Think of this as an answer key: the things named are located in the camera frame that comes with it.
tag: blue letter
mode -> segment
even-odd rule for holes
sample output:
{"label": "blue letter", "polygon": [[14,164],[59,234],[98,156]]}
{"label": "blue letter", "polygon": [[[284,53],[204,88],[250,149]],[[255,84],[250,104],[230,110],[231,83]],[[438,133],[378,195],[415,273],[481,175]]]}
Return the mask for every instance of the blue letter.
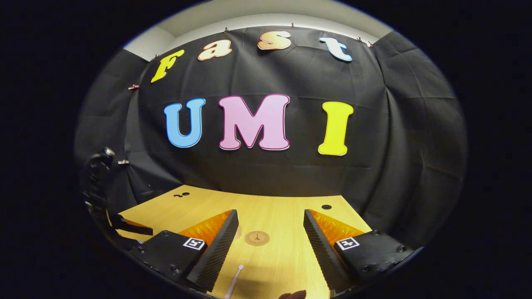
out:
{"label": "blue letter", "polygon": [[204,98],[195,98],[187,102],[190,109],[190,133],[187,136],[179,132],[179,111],[181,104],[171,104],[164,108],[167,116],[168,140],[177,147],[191,147],[201,138],[201,107],[205,105]]}
{"label": "blue letter", "polygon": [[336,58],[351,61],[353,58],[342,51],[342,48],[347,49],[344,44],[339,43],[335,38],[332,37],[320,37],[320,41],[324,41],[329,49],[329,52]]}

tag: yellow letter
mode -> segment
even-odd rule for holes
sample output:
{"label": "yellow letter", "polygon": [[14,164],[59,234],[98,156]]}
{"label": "yellow letter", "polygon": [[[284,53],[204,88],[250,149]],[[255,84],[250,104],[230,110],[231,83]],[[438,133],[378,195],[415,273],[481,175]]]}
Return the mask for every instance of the yellow letter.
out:
{"label": "yellow letter", "polygon": [[213,43],[210,43],[203,48],[205,51],[198,55],[198,60],[203,61],[213,57],[226,56],[232,51],[230,46],[231,41],[229,39],[217,40]]}
{"label": "yellow letter", "polygon": [[166,76],[166,70],[171,68],[173,63],[176,61],[176,57],[180,57],[184,52],[185,50],[179,50],[161,59],[161,64],[159,65],[155,76],[152,78],[152,83]]}
{"label": "yellow letter", "polygon": [[318,146],[318,153],[343,156],[347,153],[347,146],[344,144],[347,118],[353,114],[353,107],[341,102],[326,102],[322,107],[327,112],[327,128],[325,140]]}
{"label": "yellow letter", "polygon": [[261,50],[281,50],[288,48],[292,42],[288,39],[290,33],[286,31],[270,31],[261,35],[257,44]]}

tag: white stick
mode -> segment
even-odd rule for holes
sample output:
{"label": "white stick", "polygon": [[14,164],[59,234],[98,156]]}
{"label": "white stick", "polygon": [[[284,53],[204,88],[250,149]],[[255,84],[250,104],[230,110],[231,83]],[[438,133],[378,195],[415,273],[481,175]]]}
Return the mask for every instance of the white stick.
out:
{"label": "white stick", "polygon": [[232,291],[235,289],[236,286],[236,279],[238,277],[238,274],[240,273],[240,270],[244,268],[244,265],[238,266],[238,271],[236,272],[235,277],[233,278],[233,281],[231,282],[231,286],[229,286],[229,289],[227,290],[226,295],[223,297],[223,299],[230,299],[232,295]]}

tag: black backdrop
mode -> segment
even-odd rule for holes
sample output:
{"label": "black backdrop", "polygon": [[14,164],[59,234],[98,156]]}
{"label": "black backdrop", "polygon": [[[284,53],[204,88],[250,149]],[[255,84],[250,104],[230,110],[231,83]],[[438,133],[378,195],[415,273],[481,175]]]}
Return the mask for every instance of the black backdrop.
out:
{"label": "black backdrop", "polygon": [[[10,168],[4,177],[7,195],[14,193],[4,200],[4,216],[14,217],[3,235],[9,242],[4,243],[9,258],[3,290],[10,294],[180,296],[116,253],[91,224],[76,200],[76,169],[68,153],[81,100],[109,57],[191,3],[151,4],[7,6],[4,20],[18,28],[5,32],[11,71],[3,86],[3,120],[10,124],[4,138],[12,145],[6,149],[14,150],[5,159]],[[405,34],[443,70],[462,99],[471,145],[461,199],[444,229],[405,271],[358,297],[525,297],[530,260],[523,234],[528,223],[522,216],[530,204],[524,164],[529,140],[523,138],[529,127],[524,30],[529,4],[356,5]],[[24,111],[24,118],[17,111]],[[21,126],[13,125],[22,120]]]}
{"label": "black backdrop", "polygon": [[[268,31],[288,31],[292,45],[260,50],[256,43]],[[334,58],[321,37],[345,44],[353,60]],[[229,55],[197,59],[205,45],[221,39],[231,40]],[[160,60],[181,49],[185,53],[165,77],[151,83]],[[370,227],[418,248],[432,238],[459,197],[467,141],[458,100],[430,59],[396,32],[370,48],[314,29],[244,28],[191,41],[151,60],[144,70],[142,66],[134,54],[121,50],[81,110],[79,164],[96,146],[115,145],[117,159],[129,161],[114,167],[109,185],[113,212],[182,184],[267,196],[341,194]],[[109,76],[111,71],[117,74]],[[127,90],[133,83],[140,88]],[[116,88],[105,88],[109,85]],[[218,100],[241,96],[254,113],[269,94],[290,97],[285,112],[290,148],[220,149],[223,109]],[[192,147],[177,148],[167,138],[163,110],[174,103],[186,107],[199,97],[206,100],[201,139]],[[328,101],[354,107],[344,156],[317,150],[327,124],[321,106]],[[111,114],[104,118],[109,122],[94,116],[102,109]],[[189,111],[179,113],[179,129],[186,135]],[[262,132],[257,138],[262,139]]]}

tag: white wall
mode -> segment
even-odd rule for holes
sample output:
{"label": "white wall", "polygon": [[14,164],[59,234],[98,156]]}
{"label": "white wall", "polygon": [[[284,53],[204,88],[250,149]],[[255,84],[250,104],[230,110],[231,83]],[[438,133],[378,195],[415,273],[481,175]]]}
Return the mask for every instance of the white wall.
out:
{"label": "white wall", "polygon": [[130,41],[123,48],[150,61],[156,54],[160,55],[166,52],[168,46],[175,38],[175,36],[164,29],[153,26]]}
{"label": "white wall", "polygon": [[239,16],[237,18],[216,22],[214,24],[198,28],[175,38],[162,53],[179,47],[180,45],[186,44],[189,41],[223,32],[226,27],[228,30],[232,30],[256,26],[292,26],[292,23],[294,23],[295,27],[329,31],[355,39],[360,37],[364,42],[369,41],[372,44],[378,40],[377,37],[359,29],[351,28],[337,22],[316,18],[313,16],[288,13],[266,13]]}

